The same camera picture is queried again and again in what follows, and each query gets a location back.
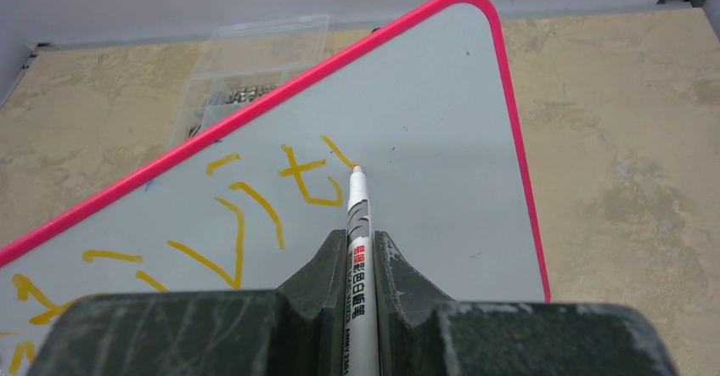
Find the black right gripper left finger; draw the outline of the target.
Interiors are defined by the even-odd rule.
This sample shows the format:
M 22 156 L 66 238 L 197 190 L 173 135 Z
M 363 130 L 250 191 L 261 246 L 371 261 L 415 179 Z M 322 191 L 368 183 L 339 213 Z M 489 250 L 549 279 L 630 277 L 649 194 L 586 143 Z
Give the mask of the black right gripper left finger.
M 338 375 L 346 234 L 275 289 L 100 295 L 53 325 L 32 375 Z

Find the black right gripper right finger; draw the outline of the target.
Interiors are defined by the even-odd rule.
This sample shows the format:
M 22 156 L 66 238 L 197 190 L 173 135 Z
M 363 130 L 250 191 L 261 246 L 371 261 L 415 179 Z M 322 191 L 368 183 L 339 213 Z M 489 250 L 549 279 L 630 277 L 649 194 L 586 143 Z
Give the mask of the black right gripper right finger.
M 374 238 L 385 375 L 674 375 L 660 335 L 628 306 L 458 301 Z

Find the white whiteboard marker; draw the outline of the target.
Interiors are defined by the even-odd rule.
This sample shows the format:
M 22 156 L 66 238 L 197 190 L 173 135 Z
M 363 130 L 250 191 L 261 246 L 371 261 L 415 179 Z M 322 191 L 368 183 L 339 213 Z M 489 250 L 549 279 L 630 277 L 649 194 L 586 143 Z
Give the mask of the white whiteboard marker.
M 367 178 L 354 166 L 349 182 L 346 225 L 344 375 L 380 375 L 374 241 Z

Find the red framed whiteboard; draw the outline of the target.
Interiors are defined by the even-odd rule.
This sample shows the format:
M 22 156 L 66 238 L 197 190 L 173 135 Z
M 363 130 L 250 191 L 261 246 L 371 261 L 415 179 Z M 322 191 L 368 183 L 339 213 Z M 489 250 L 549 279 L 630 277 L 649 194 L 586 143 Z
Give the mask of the red framed whiteboard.
M 458 300 L 551 298 L 506 44 L 490 0 L 430 0 L 1 252 L 1 372 L 76 300 L 265 289 L 372 223 Z

